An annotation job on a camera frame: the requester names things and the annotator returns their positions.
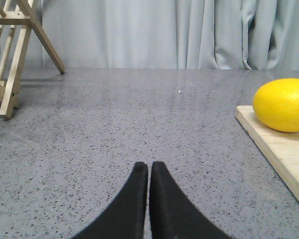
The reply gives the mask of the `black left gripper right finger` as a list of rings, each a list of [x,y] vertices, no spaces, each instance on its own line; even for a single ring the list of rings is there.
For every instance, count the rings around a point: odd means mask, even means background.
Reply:
[[[164,162],[154,162],[149,189],[153,239],[228,239],[182,192]]]

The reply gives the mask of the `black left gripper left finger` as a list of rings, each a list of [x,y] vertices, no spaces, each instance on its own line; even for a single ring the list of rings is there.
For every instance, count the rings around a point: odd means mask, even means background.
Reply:
[[[137,162],[111,204],[75,239],[142,239],[147,205],[148,166]]]

